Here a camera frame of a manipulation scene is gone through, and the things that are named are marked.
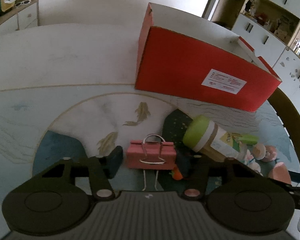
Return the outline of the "white sunglasses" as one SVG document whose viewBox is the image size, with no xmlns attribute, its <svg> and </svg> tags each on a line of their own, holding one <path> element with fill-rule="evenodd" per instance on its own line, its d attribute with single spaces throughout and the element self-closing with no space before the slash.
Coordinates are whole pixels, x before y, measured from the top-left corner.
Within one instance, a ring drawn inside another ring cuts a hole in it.
<svg viewBox="0 0 300 240">
<path fill-rule="evenodd" d="M 21 2 L 18 2 L 15 4 L 15 7 L 18 8 L 18 7 L 21 7 L 22 5 L 28 5 L 30 4 L 32 1 L 31 0 L 24 0 L 24 1 L 21 1 Z"/>
</svg>

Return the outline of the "white bunny figurine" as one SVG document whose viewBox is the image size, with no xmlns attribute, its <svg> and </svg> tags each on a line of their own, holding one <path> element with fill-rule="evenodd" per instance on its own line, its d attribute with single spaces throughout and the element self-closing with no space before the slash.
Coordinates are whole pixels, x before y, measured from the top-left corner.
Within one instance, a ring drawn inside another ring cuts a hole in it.
<svg viewBox="0 0 300 240">
<path fill-rule="evenodd" d="M 250 169 L 252 169 L 253 171 L 255 171 L 256 173 L 260 174 L 262 176 L 261 173 L 261 167 L 260 165 L 256 162 L 256 159 L 254 158 L 254 156 L 250 153 L 249 150 L 247 150 L 247 153 L 245 155 L 244 158 L 244 164 L 249 167 Z"/>
</svg>

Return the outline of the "pink heart dish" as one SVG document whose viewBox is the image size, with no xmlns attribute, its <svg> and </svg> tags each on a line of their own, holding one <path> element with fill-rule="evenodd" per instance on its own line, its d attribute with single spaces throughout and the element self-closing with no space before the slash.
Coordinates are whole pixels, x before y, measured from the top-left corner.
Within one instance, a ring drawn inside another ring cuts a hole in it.
<svg viewBox="0 0 300 240">
<path fill-rule="evenodd" d="M 283 162 L 276 163 L 273 169 L 269 172 L 268 177 L 289 185 L 292 184 L 289 171 Z"/>
</svg>

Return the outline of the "orange small toy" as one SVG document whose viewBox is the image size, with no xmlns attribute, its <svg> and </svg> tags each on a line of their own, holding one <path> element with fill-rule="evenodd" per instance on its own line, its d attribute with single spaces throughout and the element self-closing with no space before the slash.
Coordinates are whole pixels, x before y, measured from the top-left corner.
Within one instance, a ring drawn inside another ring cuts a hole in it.
<svg viewBox="0 0 300 240">
<path fill-rule="evenodd" d="M 181 172 L 177 166 L 173 168 L 171 175 L 174 180 L 182 180 L 183 179 L 183 175 L 181 174 Z"/>
</svg>

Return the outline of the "white wall cabinet unit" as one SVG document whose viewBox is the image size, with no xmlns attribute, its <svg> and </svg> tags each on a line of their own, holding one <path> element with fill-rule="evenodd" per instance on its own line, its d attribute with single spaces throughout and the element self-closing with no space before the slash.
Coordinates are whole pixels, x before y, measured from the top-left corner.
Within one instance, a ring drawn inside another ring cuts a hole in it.
<svg viewBox="0 0 300 240">
<path fill-rule="evenodd" d="M 216 0 L 208 19 L 242 36 L 300 107 L 300 0 Z"/>
</svg>

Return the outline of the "pink binder clip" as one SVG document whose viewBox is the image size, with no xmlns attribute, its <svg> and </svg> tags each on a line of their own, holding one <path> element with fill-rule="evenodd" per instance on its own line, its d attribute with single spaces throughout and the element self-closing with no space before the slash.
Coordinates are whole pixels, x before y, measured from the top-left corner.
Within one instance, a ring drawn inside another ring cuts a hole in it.
<svg viewBox="0 0 300 240">
<path fill-rule="evenodd" d="M 157 191 L 160 170 L 171 171 L 175 167 L 177 152 L 173 142 L 166 141 L 158 134 L 149 134 L 143 140 L 131 140 L 126 151 L 126 166 L 143 170 L 143 189 L 147 189 L 146 171 L 155 170 L 154 188 Z"/>
</svg>

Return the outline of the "green stick tube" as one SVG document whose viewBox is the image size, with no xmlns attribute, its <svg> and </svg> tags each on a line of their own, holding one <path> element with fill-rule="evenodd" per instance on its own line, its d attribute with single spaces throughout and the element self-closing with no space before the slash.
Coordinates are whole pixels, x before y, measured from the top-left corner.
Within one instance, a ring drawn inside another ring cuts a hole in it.
<svg viewBox="0 0 300 240">
<path fill-rule="evenodd" d="M 235 137 L 238 141 L 246 145 L 256 145 L 259 141 L 259 138 L 255 135 L 237 134 Z"/>
</svg>

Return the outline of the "red cardboard box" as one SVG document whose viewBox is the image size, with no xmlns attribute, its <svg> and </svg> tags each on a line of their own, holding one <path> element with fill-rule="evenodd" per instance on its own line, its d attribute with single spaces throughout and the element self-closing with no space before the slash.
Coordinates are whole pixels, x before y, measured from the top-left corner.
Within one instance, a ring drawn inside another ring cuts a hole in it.
<svg viewBox="0 0 300 240">
<path fill-rule="evenodd" d="M 241 36 L 187 12 L 149 3 L 135 88 L 256 111 L 281 79 Z"/>
</svg>

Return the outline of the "wooden chair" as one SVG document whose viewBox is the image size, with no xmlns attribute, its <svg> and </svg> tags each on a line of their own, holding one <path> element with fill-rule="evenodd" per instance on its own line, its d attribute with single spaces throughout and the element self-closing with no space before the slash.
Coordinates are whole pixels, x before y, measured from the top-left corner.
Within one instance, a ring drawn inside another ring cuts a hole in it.
<svg viewBox="0 0 300 240">
<path fill-rule="evenodd" d="M 279 88 L 269 97 L 268 102 L 282 121 L 286 135 L 280 140 L 279 156 L 291 169 L 300 170 L 300 114 L 288 96 Z M 300 183 L 300 173 L 290 172 L 292 179 Z"/>
</svg>

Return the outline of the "green lid paper jar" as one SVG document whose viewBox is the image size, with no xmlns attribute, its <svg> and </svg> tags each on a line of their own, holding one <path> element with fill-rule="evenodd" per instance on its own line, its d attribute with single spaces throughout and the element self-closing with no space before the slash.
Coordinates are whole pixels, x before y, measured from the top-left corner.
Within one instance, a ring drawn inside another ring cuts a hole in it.
<svg viewBox="0 0 300 240">
<path fill-rule="evenodd" d="M 203 115 L 197 116 L 189 124 L 183 144 L 217 162 L 223 162 L 226 158 L 245 162 L 250 153 L 246 144 Z"/>
</svg>

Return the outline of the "white side cabinet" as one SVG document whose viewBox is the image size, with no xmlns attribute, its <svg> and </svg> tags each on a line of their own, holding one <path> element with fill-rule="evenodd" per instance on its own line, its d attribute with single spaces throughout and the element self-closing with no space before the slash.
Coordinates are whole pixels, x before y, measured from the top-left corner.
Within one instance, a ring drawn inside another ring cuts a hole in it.
<svg viewBox="0 0 300 240">
<path fill-rule="evenodd" d="M 0 16 L 0 36 L 39 26 L 39 0 L 31 1 Z"/>
</svg>

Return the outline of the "pink blue toy figure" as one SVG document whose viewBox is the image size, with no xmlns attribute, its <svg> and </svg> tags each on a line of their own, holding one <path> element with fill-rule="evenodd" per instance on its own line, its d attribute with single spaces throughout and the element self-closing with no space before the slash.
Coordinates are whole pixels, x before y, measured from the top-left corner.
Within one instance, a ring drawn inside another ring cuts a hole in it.
<svg viewBox="0 0 300 240">
<path fill-rule="evenodd" d="M 256 160 L 268 163 L 270 161 L 274 161 L 277 158 L 277 149 L 275 146 L 257 143 L 253 146 L 252 155 Z"/>
</svg>

